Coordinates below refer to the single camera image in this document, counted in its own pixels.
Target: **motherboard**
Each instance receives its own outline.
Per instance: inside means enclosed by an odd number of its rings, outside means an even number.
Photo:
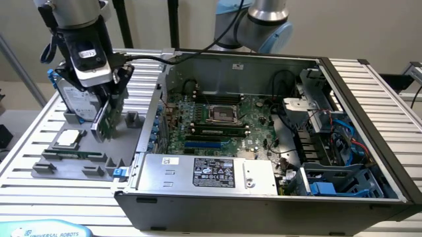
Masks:
[[[276,140],[270,97],[254,95],[201,98],[171,94],[167,105],[172,155],[276,159],[267,146]]]

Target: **slotted aluminum rail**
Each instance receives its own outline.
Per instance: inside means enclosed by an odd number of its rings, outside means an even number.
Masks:
[[[160,55],[160,51],[152,50],[128,50],[128,52]],[[374,73],[367,66],[360,65],[356,60],[332,59],[331,61],[420,187],[422,160],[418,158],[418,149],[422,149],[422,146],[418,147],[418,143],[422,143],[422,135],[412,114],[402,110],[402,101],[398,98],[399,102],[396,102],[396,98],[390,96],[388,88],[384,88],[379,78],[372,77]],[[124,111],[136,110],[144,115],[161,69],[159,63],[149,60],[137,60],[133,65],[136,70],[128,84],[129,98],[125,100]],[[185,236],[181,233],[136,230],[112,197],[111,182],[32,178],[32,165],[40,160],[41,151],[48,147],[64,123],[63,111],[64,104],[56,94],[0,164],[0,221],[61,219],[85,225],[100,237]],[[422,214],[416,214],[403,222],[378,223],[356,236],[419,237],[420,235]]]

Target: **white wall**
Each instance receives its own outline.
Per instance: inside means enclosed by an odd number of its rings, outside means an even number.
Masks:
[[[169,47],[167,1],[125,0],[135,47]],[[213,36],[216,0],[180,0],[180,46],[203,48]],[[294,36],[282,53],[366,58],[383,73],[398,73],[422,61],[420,0],[290,0]],[[115,47],[123,47],[117,20],[107,23]],[[39,63],[49,33],[30,0],[2,0],[0,31],[37,82],[47,82]],[[18,81],[0,57],[0,80]]]

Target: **power supply label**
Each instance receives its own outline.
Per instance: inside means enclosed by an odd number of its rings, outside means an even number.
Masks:
[[[195,158],[193,185],[196,187],[235,188],[232,159]]]

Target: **black pole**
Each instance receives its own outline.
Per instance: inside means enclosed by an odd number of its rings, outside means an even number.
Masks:
[[[179,0],[167,0],[171,47],[179,48]]]
[[[124,47],[133,48],[129,22],[127,20],[127,14],[125,14],[124,0],[112,0],[112,5],[113,5],[113,8],[116,9]]]

